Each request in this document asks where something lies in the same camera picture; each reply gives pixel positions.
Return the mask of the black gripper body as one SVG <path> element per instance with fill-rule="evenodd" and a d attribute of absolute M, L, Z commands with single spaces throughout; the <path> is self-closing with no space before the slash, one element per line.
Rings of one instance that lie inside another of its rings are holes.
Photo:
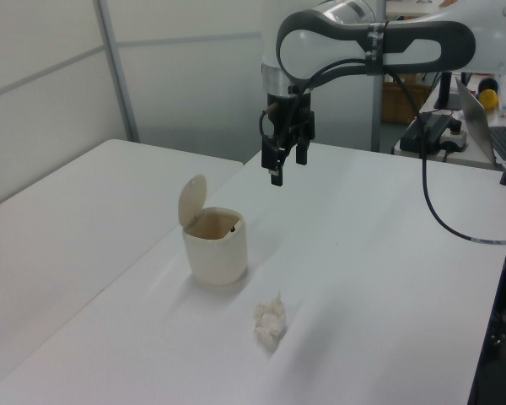
<path fill-rule="evenodd" d="M 295 145 L 303 138 L 306 142 L 315 139 L 315 113 L 311 110 L 311 93 L 298 97 L 281 97 L 268 94 L 267 119 L 272 124 L 271 132 L 265 132 L 279 146 Z"/>

